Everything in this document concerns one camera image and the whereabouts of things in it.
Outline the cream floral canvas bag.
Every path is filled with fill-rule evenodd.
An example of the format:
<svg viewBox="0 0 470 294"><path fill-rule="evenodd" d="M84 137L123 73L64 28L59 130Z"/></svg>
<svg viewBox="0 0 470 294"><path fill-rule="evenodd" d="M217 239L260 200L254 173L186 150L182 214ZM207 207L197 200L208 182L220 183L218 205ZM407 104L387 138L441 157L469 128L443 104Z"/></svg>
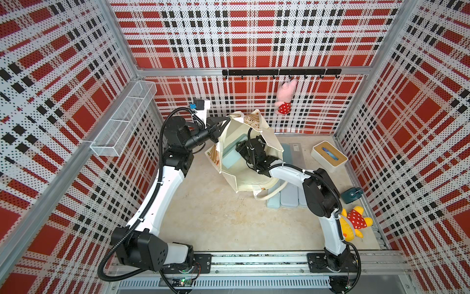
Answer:
<svg viewBox="0 0 470 294"><path fill-rule="evenodd" d="M213 167L235 192L261 191L279 180L267 172L271 164L283 161L284 149L260 110L250 114L236 111L218 142L204 152Z"/></svg>

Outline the transparent grey pencil case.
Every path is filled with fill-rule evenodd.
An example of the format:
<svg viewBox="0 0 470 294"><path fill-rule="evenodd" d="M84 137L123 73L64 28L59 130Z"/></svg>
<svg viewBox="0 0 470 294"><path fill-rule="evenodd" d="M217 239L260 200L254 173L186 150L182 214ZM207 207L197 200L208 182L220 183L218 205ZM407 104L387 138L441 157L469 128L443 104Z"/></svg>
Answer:
<svg viewBox="0 0 470 294"><path fill-rule="evenodd" d="M300 143L290 143L293 165L302 169L306 168L303 150Z"/></svg>

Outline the mint green pencil case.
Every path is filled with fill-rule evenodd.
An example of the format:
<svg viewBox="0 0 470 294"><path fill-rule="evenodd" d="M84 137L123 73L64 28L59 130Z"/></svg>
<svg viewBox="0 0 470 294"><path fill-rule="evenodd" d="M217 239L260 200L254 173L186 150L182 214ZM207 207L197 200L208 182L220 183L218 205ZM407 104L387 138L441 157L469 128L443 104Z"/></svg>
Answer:
<svg viewBox="0 0 470 294"><path fill-rule="evenodd" d="M283 181L278 181L272 188L268 190L268 194L275 192L283 183ZM266 206L269 209L279 209L280 208L280 191L277 191L270 199L267 200Z"/></svg>

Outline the light blue pencil case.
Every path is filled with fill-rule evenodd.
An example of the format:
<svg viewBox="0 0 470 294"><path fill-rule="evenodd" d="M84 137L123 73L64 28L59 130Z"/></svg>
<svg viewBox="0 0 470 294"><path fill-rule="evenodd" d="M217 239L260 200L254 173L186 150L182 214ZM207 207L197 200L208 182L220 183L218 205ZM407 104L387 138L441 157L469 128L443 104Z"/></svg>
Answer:
<svg viewBox="0 0 470 294"><path fill-rule="evenodd" d="M299 206L302 208L307 208L307 201L306 201L304 189L299 187L297 191L298 191Z"/></svg>
<svg viewBox="0 0 470 294"><path fill-rule="evenodd" d="M284 208L297 208L299 206L298 187L293 184L287 184L280 191L280 205Z"/></svg>

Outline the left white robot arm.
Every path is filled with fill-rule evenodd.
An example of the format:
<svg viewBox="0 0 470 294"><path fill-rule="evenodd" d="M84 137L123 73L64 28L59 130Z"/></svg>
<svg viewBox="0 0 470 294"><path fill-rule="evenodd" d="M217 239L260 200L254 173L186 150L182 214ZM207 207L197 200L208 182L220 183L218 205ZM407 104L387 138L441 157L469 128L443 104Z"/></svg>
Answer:
<svg viewBox="0 0 470 294"><path fill-rule="evenodd" d="M159 238L166 210L192 165L193 149L214 143L230 122L229 117L202 121L187 107L173 110L159 134L159 169L141 207L124 227L111 235L111 249L99 263L98 277L105 282L128 279L145 271L162 272L165 267L190 270L195 266L191 245L166 243Z"/></svg>

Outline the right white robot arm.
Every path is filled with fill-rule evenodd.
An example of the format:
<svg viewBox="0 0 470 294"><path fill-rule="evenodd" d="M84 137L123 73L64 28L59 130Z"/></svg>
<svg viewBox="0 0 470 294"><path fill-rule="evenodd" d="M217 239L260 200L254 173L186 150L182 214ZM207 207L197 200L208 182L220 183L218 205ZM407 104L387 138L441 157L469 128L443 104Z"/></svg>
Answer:
<svg viewBox="0 0 470 294"><path fill-rule="evenodd" d="M249 168L260 175L277 178L303 189L307 208L319 218L324 236L325 267L341 272L356 267L361 274L361 258L356 246L345 240L340 225L343 206L339 192L324 169L301 169L265 152L267 142L260 136L236 143L235 150L245 159Z"/></svg>

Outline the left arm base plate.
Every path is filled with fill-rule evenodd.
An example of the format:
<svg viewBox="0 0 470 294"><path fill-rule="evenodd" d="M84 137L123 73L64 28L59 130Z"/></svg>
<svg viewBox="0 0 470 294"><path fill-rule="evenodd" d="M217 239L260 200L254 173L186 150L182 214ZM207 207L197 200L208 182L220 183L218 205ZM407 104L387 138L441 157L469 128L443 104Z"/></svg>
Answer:
<svg viewBox="0 0 470 294"><path fill-rule="evenodd" d="M191 254L184 263L164 265L165 274L207 274L211 271L212 254Z"/></svg>

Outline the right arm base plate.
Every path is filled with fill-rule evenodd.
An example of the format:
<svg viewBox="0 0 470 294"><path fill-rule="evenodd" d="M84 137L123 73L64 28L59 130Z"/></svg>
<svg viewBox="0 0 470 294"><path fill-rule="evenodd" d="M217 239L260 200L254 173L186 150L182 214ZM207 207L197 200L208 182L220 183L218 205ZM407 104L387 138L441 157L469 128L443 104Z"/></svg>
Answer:
<svg viewBox="0 0 470 294"><path fill-rule="evenodd" d="M348 251L340 256L325 252L309 253L307 265L311 273L355 273L359 269L356 256Z"/></svg>

